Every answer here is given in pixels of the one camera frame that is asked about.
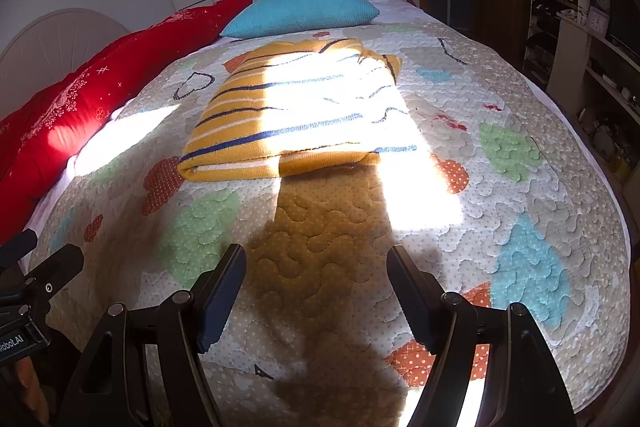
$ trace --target alarm clock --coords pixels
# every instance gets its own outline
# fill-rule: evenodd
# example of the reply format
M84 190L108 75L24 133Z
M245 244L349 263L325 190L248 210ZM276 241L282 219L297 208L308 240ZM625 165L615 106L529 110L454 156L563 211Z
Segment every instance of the alarm clock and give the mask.
M611 10L611 0L591 0L591 5L604 13L609 13Z
M602 10L598 10L595 6L591 6L587 17L587 28L595 34L604 37L609 28L609 15Z

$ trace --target yellow striped sweater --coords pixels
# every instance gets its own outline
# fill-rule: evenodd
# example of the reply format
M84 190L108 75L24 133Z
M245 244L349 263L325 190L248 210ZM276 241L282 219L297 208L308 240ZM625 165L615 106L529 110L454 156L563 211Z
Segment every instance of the yellow striped sweater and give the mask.
M209 102L178 171L197 182L274 178L416 150L400 66L354 39L252 51Z

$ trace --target quilted bedspread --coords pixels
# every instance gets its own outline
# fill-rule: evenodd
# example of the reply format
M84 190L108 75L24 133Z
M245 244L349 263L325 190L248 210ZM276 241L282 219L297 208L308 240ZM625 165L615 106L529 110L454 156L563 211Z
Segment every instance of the quilted bedspread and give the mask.
M282 179L184 181L180 152L242 54L313 38L359 39L402 58L397 86L428 152ZM53 299L49 322L82 347L113 301L156 305L240 243L247 276L202 357L229 425L398 423L433 357L386 278L394 243L475 304L524 302L576 409L620 365L629 257L606 186L524 78L446 26L204 49L166 68L110 125L79 156L31 257L33 267L65 243L84 251L84 271ZM474 380L487 350L478 347Z

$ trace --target red pillow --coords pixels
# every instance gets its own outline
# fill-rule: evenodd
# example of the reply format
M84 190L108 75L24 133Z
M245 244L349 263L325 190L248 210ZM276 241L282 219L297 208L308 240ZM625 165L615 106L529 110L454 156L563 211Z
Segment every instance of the red pillow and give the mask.
M82 64L76 71L72 71L59 82L38 91L31 97L29 102L0 121L0 152L2 153L0 155L0 179L2 179L6 170L14 162L15 155L17 155L18 150L20 150L20 141L22 138L31 130L33 125L38 121L38 118L47 111L60 92L73 82L86 68L111 53L123 42L126 42L132 35L135 34L127 34L113 41L102 51Z
M0 244L20 232L38 200L105 124L108 116L169 64L211 44L252 0L221 0L182 10L144 31L126 36L63 86L22 138L17 156L0 180Z

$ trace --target white headboard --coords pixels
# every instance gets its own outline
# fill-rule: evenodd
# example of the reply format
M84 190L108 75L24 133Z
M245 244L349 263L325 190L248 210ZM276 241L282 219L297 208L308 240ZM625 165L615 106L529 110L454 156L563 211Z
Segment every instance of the white headboard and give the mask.
M0 54L0 119L127 33L113 19L83 8L36 19Z

